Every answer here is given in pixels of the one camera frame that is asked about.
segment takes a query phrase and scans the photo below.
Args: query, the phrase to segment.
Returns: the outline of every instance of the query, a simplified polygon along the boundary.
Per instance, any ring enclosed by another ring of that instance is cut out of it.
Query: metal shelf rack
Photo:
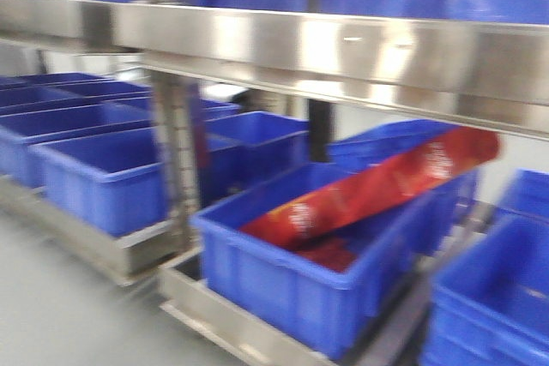
[[[135,53],[112,42],[112,6],[82,0],[0,0],[0,44],[76,57]],[[39,189],[24,188],[6,176],[0,177],[0,206],[48,231],[121,286],[153,274],[184,243],[173,219],[110,237],[56,209]]]
[[[14,19],[5,18],[3,2],[0,32],[4,39],[21,41]],[[20,0],[7,2],[17,9]],[[186,251],[160,268],[160,291],[168,299],[163,308],[254,366],[335,363],[214,294],[200,279],[200,249],[187,226],[198,208],[188,104],[197,79],[549,139],[549,27],[144,4],[100,7],[111,13],[103,21],[113,25],[107,48],[142,52],[154,85],[171,222],[181,230],[180,249]],[[59,32],[21,27],[23,42],[39,44],[43,36],[37,32],[66,40]],[[67,31],[69,43],[94,44],[84,27]],[[355,348],[356,356],[342,364],[413,363],[401,355],[424,319],[429,274],[481,231],[489,213],[485,208],[477,213],[456,229],[445,252],[419,266],[383,324],[370,332],[369,344]]]

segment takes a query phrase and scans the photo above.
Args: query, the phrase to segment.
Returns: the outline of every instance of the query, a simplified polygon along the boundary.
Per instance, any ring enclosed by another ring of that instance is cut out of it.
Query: metal frame
[[[549,27],[117,4],[149,69],[548,139]]]
[[[173,233],[182,234],[182,249],[190,250],[160,269],[160,289],[169,299],[163,309],[250,365],[335,363],[219,297],[197,276],[199,250],[187,227],[198,195],[189,105],[193,81],[224,81],[549,140],[549,27],[65,2],[0,0],[0,37],[143,51],[168,164]],[[63,30],[51,28],[55,19],[29,23],[39,15],[29,9],[34,6],[58,8]],[[99,19],[83,25],[82,17],[94,9]],[[99,21],[112,22],[113,31],[93,30]],[[8,197],[3,201],[14,210],[31,213],[28,207],[21,211],[25,201]],[[343,364],[401,363],[428,308],[429,274],[476,238],[472,233],[486,217],[475,216],[449,249],[419,268],[384,314],[383,325],[368,333],[369,344],[357,345],[358,354]]]
[[[132,285],[175,256],[183,238],[170,221],[114,238],[57,209],[40,195],[0,177],[0,206],[51,233],[68,250],[118,285]]]

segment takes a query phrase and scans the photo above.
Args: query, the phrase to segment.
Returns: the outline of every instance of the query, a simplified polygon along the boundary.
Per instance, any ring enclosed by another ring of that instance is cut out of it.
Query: red plastic bag
[[[350,225],[410,201],[498,155],[498,136],[452,129],[382,164],[302,195],[241,231],[282,248]]]

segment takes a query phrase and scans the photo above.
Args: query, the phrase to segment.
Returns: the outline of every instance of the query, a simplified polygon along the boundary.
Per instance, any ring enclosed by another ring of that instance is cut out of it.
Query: stainless steel shelf
[[[113,5],[149,69],[549,138],[549,27]]]
[[[112,4],[87,0],[0,0],[0,41],[73,53],[112,53]]]
[[[155,272],[181,247],[180,231],[166,221],[126,237],[114,238],[57,209],[6,176],[0,177],[0,207],[29,219],[51,233],[68,250],[113,279],[132,285]]]
[[[490,205],[479,204],[449,237],[436,258],[426,258],[418,272],[404,279],[387,299],[378,321],[339,362],[333,362],[268,323],[208,289],[200,278],[200,250],[195,249],[160,267],[160,291],[168,299],[162,309],[250,366],[402,366],[413,364],[410,343],[429,309],[430,275],[448,259],[474,242],[491,215]]]

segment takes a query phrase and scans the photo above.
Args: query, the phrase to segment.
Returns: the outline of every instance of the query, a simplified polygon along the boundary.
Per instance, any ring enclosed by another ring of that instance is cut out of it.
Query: crate handle
[[[498,333],[494,349],[524,364],[549,364],[549,351],[540,350],[511,333]]]

